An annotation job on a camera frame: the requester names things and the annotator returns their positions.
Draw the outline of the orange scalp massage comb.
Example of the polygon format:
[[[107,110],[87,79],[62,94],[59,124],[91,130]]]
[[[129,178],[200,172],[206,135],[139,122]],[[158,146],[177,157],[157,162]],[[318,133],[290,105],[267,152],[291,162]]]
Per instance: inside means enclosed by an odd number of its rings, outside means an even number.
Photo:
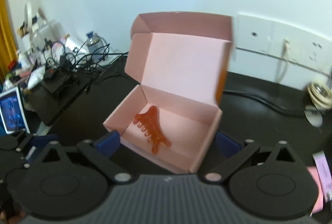
[[[147,112],[135,115],[133,124],[141,129],[148,142],[152,144],[151,151],[153,154],[159,153],[161,144],[164,144],[166,147],[172,145],[161,130],[158,107],[151,106]]]

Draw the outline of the pink cardboard box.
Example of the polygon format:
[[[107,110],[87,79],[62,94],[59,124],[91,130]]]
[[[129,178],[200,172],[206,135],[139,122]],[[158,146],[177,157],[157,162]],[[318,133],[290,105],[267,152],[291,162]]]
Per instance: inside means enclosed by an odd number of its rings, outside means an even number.
[[[220,101],[232,50],[232,17],[200,12],[141,13],[131,27],[125,72],[137,85],[104,121],[130,150],[173,173],[198,171],[222,117]],[[135,115],[159,109],[172,143],[152,144]]]

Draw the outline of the pink paper card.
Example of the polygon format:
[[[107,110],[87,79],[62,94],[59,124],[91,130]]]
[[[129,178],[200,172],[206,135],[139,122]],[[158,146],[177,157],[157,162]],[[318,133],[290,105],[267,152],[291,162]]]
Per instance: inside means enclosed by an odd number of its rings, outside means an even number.
[[[331,205],[331,170],[324,151],[312,155],[314,166],[308,166],[307,170],[318,187],[318,196],[311,214],[323,210],[325,204]]]

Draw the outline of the tablet with lit screen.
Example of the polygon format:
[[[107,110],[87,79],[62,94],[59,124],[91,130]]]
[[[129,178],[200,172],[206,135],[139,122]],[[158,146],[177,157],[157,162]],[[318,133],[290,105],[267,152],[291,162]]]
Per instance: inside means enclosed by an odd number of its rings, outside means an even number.
[[[1,120],[6,134],[30,132],[18,86],[1,93]]]

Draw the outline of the black box on desk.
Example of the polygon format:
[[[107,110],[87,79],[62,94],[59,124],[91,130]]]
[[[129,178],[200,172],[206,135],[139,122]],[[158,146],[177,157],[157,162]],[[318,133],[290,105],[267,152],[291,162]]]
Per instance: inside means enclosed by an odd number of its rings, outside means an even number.
[[[41,121],[50,126],[83,93],[90,81],[80,73],[58,74],[32,89],[28,100]]]

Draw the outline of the silver desk grommet right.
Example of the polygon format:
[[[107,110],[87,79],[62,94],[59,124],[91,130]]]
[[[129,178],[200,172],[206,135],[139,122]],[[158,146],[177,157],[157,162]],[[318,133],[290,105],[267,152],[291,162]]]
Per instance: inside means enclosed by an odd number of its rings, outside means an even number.
[[[307,121],[316,128],[322,126],[323,119],[322,114],[315,106],[307,105],[305,106],[304,114],[306,116]]]

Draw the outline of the small glass medicine bottle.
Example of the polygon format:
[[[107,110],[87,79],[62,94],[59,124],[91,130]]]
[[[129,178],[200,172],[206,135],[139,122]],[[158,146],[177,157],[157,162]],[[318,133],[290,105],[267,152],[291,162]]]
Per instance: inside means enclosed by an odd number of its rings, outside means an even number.
[[[93,31],[86,33],[87,40],[85,42],[86,47],[90,54],[93,54],[103,47],[102,41]]]

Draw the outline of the white wall socket panel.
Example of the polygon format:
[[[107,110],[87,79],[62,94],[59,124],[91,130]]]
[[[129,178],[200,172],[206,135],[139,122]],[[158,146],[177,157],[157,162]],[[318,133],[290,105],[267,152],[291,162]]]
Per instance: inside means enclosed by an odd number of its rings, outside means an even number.
[[[272,18],[238,13],[229,71],[304,89],[330,83],[331,39]]]

